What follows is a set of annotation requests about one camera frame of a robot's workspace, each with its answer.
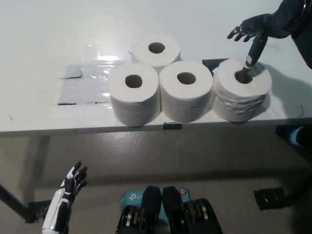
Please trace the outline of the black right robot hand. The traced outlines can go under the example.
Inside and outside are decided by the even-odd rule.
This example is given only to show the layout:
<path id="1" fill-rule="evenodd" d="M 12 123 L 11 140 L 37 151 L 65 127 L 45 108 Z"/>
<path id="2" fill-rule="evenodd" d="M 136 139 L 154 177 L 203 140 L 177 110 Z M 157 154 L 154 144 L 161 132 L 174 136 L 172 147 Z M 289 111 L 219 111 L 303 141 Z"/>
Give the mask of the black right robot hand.
<path id="1" fill-rule="evenodd" d="M 272 14 L 262 14 L 248 18 L 228 34 L 227 38 L 234 38 L 234 41 L 239 41 L 243 38 L 244 42 L 248 42 L 253 38 L 253 43 L 246 57 L 245 64 L 242 70 L 238 72 L 240 75 L 247 74 L 256 64 L 269 37 L 279 37 L 278 28 Z"/>

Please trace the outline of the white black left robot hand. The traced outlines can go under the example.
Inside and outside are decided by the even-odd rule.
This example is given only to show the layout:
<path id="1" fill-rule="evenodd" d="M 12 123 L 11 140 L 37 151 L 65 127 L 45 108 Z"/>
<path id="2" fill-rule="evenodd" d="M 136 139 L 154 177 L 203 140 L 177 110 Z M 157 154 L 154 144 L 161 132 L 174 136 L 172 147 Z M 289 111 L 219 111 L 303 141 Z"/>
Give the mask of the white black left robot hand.
<path id="1" fill-rule="evenodd" d="M 81 188 L 87 184 L 86 177 L 87 167 L 82 168 L 81 161 L 78 161 L 53 196 L 41 229 L 43 234 L 69 233 L 72 205 Z"/>

